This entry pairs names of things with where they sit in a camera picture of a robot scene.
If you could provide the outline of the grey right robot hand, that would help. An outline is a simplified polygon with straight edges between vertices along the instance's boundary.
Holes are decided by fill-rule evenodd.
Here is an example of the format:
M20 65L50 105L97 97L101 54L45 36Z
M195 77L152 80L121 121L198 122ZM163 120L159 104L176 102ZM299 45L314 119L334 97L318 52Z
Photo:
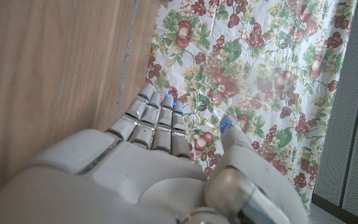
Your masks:
M147 84L109 129L80 131L19 171L0 190L0 223L307 223L237 119L219 128L224 154L205 176L181 104Z

